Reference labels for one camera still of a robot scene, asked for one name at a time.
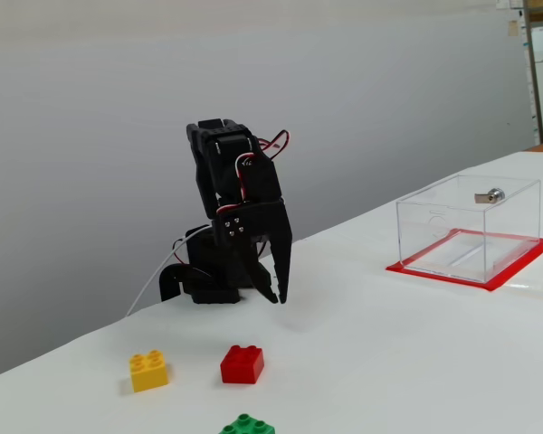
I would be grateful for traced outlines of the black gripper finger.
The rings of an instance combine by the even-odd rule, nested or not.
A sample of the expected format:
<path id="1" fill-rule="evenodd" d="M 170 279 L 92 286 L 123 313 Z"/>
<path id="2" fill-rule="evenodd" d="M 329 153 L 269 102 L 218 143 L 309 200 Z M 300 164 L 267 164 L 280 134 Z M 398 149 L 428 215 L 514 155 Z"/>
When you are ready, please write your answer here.
<path id="1" fill-rule="evenodd" d="M 285 304 L 288 296 L 290 266 L 291 266 L 291 237 L 278 233 L 268 235 L 274 269 L 277 278 L 279 295 L 271 293 L 270 301 L 273 304 Z"/>
<path id="2" fill-rule="evenodd" d="M 277 304 L 270 274 L 260 264 L 256 248 L 256 244 L 265 237 L 264 232 L 256 223 L 235 215 L 225 216 L 223 222 L 226 239 L 238 253 L 252 286 L 268 301 Z"/>

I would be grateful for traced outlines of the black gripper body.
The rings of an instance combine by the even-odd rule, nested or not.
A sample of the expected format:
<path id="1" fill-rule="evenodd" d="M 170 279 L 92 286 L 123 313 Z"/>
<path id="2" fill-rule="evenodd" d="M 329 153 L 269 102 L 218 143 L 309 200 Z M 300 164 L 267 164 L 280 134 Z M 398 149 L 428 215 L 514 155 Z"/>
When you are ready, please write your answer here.
<path id="1" fill-rule="evenodd" d="M 225 245 L 231 244 L 226 239 L 224 233 L 223 218 L 231 215 L 243 217 L 249 222 L 256 223 L 265 234 L 265 237 L 260 241 L 268 241 L 269 234 L 278 233 L 284 236 L 290 236 L 292 243 L 291 225 L 285 203 L 282 199 L 267 203 L 247 202 L 236 205 L 226 205 L 218 209 L 213 221 L 214 234 L 216 239 Z"/>

